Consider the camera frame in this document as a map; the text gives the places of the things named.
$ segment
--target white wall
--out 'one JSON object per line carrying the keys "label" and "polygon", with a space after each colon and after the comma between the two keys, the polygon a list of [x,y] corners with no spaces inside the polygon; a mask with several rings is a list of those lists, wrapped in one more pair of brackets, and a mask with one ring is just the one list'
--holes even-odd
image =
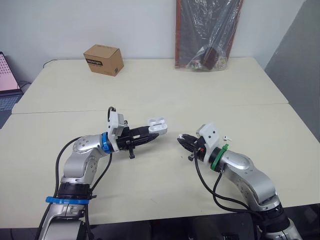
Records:
{"label": "white wall", "polygon": [[[264,68],[304,0],[244,0],[232,57]],[[175,0],[0,0],[0,51],[32,82],[44,62],[79,59],[93,44],[124,58],[173,58]]]}

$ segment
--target green ring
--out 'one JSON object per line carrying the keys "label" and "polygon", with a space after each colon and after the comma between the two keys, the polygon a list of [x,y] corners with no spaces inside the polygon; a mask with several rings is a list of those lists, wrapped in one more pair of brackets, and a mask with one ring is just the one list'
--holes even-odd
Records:
{"label": "green ring", "polygon": [[229,144],[225,144],[222,149],[219,151],[218,155],[215,157],[213,163],[211,164],[211,169],[214,171],[216,169],[217,164],[220,161],[221,156],[227,151]]}

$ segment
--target laptop keyboard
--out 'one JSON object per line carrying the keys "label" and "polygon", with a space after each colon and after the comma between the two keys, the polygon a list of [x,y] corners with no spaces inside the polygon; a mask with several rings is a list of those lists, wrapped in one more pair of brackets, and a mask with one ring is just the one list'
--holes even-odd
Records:
{"label": "laptop keyboard", "polygon": [[20,96],[8,96],[0,98],[0,112],[11,110]]}

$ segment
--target white plastic part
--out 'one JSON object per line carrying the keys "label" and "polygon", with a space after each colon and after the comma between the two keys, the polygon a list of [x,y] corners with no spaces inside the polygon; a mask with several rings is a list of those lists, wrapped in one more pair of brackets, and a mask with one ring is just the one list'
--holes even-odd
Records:
{"label": "white plastic part", "polygon": [[223,137],[223,141],[230,141],[230,142],[231,142],[232,139],[231,139],[230,137],[228,137],[228,136],[224,136],[224,137]]}
{"label": "white plastic part", "polygon": [[112,145],[112,148],[115,152],[119,151],[117,145],[117,135],[116,130],[119,127],[119,118],[116,111],[110,111],[109,122],[108,122],[108,139]]}
{"label": "white plastic part", "polygon": [[153,117],[148,120],[149,133],[150,134],[166,134],[168,131],[168,125],[166,119],[163,116]]}
{"label": "white plastic part", "polygon": [[198,137],[202,136],[205,141],[205,155],[203,158],[203,162],[207,164],[209,162],[209,158],[213,150],[219,146],[219,134],[216,126],[213,122],[209,122],[208,124],[202,125],[198,131],[196,131]]}

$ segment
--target laptop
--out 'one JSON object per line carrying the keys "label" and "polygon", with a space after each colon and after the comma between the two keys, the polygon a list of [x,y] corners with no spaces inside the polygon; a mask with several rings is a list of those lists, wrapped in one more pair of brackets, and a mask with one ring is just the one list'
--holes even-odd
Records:
{"label": "laptop", "polygon": [[5,55],[0,51],[0,129],[11,115],[11,110],[22,97],[19,84],[14,77]]}

